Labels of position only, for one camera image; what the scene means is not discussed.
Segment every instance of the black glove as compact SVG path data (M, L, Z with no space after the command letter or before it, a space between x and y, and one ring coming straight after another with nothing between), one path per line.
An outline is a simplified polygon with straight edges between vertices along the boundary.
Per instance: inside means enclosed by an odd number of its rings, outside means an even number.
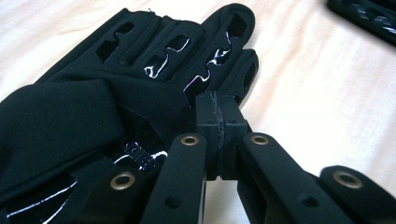
M199 93L224 91L238 103L246 96L258 69L255 51L242 49L253 28L252 12L241 5L202 25L124 9L37 83L105 80L126 132L137 141L158 135L169 146Z
M152 154L186 132L203 91L240 103L258 70L254 50L242 49L253 28L251 10L237 4L201 25L122 10L0 104L0 205L67 172L83 186L66 204L77 211L111 169L94 154L106 144L128 136Z

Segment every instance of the brass grommet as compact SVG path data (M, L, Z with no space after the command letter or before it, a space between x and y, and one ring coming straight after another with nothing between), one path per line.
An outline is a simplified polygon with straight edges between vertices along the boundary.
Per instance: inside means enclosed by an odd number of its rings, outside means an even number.
M250 140L251 140L254 144L261 145L261 146L267 145L267 144L270 142L270 140L268 140L268 138L266 138L266 137L264 137L264 136L261 136L261 135L253 135L253 136L250 138Z
M186 145L189 147L197 145L198 142L199 142L199 139L197 137L195 137L194 135L187 135L181 139L181 143L183 145Z
M120 179L126 177L128 180L125 182L123 181L120 183ZM119 175L116 175L111 179L110 182L110 187L113 188L114 190L123 190L123 189L128 189L134 184L134 175L130 172L122 172Z
M332 177L339 184L350 189L359 189L363 187L363 182L361 182L359 178L345 171L336 171L332 174Z

